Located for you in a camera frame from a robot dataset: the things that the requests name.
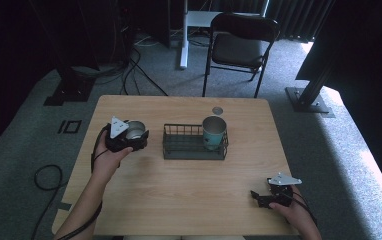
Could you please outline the black stand with bolted base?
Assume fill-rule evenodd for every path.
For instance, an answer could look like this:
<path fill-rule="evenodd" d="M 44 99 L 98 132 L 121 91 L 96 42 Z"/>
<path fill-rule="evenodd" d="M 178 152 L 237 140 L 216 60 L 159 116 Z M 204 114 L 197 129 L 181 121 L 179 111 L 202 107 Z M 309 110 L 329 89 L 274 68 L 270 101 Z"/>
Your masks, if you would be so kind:
<path fill-rule="evenodd" d="M 333 110 L 328 107 L 320 95 L 322 87 L 328 81 L 333 64 L 337 58 L 334 53 L 316 80 L 310 81 L 305 88 L 286 87 L 285 92 L 295 112 L 319 113 L 323 118 L 334 118 Z"/>

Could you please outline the black stand with square base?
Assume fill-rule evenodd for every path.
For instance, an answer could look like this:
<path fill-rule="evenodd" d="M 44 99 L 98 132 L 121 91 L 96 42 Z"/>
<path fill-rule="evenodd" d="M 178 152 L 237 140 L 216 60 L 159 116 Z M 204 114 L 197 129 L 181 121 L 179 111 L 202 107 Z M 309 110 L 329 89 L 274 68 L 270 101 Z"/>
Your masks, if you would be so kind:
<path fill-rule="evenodd" d="M 94 77 L 80 76 L 74 66 L 98 70 L 78 0 L 28 0 L 48 42 L 48 50 L 60 82 L 45 106 L 86 102 Z"/>

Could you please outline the person's left hand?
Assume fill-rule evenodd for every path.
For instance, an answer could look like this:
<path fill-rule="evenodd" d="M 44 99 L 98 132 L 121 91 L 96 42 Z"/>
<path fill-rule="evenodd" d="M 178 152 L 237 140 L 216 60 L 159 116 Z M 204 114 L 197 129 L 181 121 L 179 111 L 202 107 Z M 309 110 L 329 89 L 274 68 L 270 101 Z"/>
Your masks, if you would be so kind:
<path fill-rule="evenodd" d="M 93 182 L 107 184 L 120 166 L 121 161 L 132 152 L 128 147 L 119 152 L 112 152 L 106 148 L 104 131 L 99 137 L 98 144 L 94 149 L 93 170 L 91 179 Z"/>

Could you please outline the black wire basket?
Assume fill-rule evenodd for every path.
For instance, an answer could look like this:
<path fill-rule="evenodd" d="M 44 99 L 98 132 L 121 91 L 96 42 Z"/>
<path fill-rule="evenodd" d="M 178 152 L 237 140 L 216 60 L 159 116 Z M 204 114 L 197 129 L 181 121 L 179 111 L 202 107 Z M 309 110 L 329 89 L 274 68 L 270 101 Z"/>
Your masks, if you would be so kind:
<path fill-rule="evenodd" d="M 167 160 L 224 160 L 229 145 L 224 133 L 218 149 L 208 150 L 203 143 L 203 128 L 197 124 L 165 124 L 163 156 Z"/>

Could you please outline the black cloth panel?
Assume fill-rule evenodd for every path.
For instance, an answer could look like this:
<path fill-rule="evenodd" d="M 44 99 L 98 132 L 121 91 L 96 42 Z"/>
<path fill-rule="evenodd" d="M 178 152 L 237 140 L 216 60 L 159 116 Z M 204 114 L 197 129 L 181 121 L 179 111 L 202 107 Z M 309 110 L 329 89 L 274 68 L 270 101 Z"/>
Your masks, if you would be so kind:
<path fill-rule="evenodd" d="M 297 77 L 340 93 L 382 171 L 382 0 L 336 0 Z"/>

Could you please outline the brown metal cup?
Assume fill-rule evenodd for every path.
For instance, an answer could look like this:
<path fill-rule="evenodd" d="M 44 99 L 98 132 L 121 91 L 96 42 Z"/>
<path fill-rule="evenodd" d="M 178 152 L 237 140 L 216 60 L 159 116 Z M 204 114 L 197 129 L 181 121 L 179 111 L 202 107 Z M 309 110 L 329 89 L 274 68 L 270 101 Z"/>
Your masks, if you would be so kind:
<path fill-rule="evenodd" d="M 145 125 L 140 121 L 129 121 L 128 129 L 126 132 L 127 139 L 138 139 L 140 138 L 146 131 Z"/>

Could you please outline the person's right hand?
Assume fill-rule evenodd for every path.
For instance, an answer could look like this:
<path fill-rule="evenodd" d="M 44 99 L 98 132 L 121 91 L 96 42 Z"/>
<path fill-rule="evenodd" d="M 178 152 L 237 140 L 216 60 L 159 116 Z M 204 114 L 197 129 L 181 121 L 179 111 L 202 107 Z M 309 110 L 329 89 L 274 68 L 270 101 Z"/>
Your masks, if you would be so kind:
<path fill-rule="evenodd" d="M 296 229 L 296 225 L 300 222 L 313 222 L 313 218 L 307 206 L 305 198 L 301 195 L 298 188 L 292 185 L 293 200 L 292 203 L 286 207 L 276 202 L 272 202 L 270 207 L 277 213 L 281 214 L 286 220 Z"/>

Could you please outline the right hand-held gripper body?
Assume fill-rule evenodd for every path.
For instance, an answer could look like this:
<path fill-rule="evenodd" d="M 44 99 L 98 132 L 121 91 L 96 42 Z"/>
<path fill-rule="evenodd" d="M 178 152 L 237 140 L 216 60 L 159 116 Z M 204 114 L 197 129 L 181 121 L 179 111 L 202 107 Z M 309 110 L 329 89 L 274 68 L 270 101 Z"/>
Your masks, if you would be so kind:
<path fill-rule="evenodd" d="M 292 185 L 299 185 L 302 183 L 302 180 L 279 172 L 274 177 L 268 178 L 267 183 L 273 195 L 273 202 L 289 206 L 293 200 Z"/>

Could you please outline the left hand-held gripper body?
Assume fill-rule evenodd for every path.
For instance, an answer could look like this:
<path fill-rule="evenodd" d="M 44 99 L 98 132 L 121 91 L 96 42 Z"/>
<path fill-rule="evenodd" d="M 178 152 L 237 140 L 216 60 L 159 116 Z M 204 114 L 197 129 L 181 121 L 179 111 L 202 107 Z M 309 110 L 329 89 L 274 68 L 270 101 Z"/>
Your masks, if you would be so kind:
<path fill-rule="evenodd" d="M 113 116 L 106 127 L 105 145 L 110 151 L 119 152 L 125 148 L 134 148 L 133 143 L 127 137 L 130 128 L 127 122 Z"/>

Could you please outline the black folding chair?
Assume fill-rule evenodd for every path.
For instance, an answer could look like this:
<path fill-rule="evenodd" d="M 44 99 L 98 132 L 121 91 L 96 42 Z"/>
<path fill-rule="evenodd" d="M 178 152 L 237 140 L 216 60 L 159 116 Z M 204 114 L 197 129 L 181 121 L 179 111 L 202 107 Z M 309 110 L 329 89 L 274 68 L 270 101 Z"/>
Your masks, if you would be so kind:
<path fill-rule="evenodd" d="M 280 33 L 279 23 L 259 15 L 220 13 L 210 23 L 202 96 L 206 95 L 211 69 L 260 73 L 254 97 L 257 98 L 270 50 Z"/>

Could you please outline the teal metal cup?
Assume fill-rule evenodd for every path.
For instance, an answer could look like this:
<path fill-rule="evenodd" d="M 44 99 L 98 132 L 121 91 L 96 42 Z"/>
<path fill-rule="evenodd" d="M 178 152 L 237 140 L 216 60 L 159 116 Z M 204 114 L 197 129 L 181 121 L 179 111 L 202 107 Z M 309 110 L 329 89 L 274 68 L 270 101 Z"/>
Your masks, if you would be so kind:
<path fill-rule="evenodd" d="M 202 122 L 203 143 L 208 150 L 218 149 L 222 143 L 227 123 L 219 116 L 208 116 Z"/>

